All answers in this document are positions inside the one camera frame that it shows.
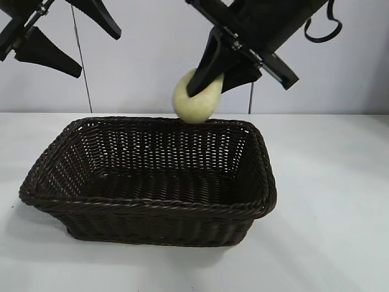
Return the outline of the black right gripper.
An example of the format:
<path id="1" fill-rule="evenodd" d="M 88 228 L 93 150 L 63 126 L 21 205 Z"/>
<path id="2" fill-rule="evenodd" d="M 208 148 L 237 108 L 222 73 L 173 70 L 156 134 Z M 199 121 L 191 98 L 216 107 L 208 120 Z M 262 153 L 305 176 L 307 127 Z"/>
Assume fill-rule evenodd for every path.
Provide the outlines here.
<path id="1" fill-rule="evenodd" d="M 194 97 L 224 73 L 222 93 L 256 82 L 265 69 L 284 89 L 297 81 L 276 51 L 328 1 L 189 1 L 213 27 L 187 85 Z"/>

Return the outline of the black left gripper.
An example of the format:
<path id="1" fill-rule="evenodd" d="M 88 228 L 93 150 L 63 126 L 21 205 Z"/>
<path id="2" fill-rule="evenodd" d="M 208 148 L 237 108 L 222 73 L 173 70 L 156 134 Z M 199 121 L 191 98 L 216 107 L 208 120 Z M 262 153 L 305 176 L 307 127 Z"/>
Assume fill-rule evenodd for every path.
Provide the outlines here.
<path id="1" fill-rule="evenodd" d="M 113 39 L 119 40 L 122 30 L 114 21 L 101 0 L 67 0 L 67 2 L 97 23 Z M 1 11 L 11 17 L 11 20 L 1 31 L 1 61 L 8 56 L 13 44 L 23 35 L 25 24 L 37 12 L 38 16 L 45 15 L 50 7 L 50 1 L 1 1 Z M 82 67 L 70 56 L 59 49 L 37 27 L 33 26 L 14 49 L 15 59 L 20 62 L 33 63 L 67 75 L 79 78 Z"/>

